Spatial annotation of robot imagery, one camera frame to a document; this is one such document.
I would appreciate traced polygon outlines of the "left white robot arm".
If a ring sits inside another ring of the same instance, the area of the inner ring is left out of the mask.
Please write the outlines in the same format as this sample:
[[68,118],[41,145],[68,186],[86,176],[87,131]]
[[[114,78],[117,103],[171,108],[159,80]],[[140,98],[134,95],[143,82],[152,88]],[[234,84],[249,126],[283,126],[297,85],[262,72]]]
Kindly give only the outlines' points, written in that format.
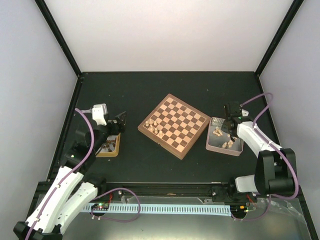
[[109,120],[103,113],[93,117],[91,124],[83,112],[88,131],[79,128],[74,142],[66,152],[62,165],[51,187],[26,221],[19,221],[13,231],[20,240],[61,240],[70,223],[85,205],[94,198],[103,199],[108,192],[105,179],[94,177],[83,181],[96,160],[99,149],[109,136],[117,136],[126,129],[126,112]]

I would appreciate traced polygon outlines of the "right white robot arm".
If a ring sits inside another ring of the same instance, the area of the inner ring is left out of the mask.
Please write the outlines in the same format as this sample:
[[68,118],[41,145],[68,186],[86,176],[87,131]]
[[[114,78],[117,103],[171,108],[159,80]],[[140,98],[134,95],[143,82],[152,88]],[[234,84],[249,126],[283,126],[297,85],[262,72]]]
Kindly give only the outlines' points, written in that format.
[[227,189],[228,198],[238,202],[246,193],[286,200],[297,197],[299,183],[295,152],[272,141],[238,102],[225,104],[224,113],[222,130],[229,134],[232,142],[243,140],[257,157],[254,174],[236,177],[234,185]]

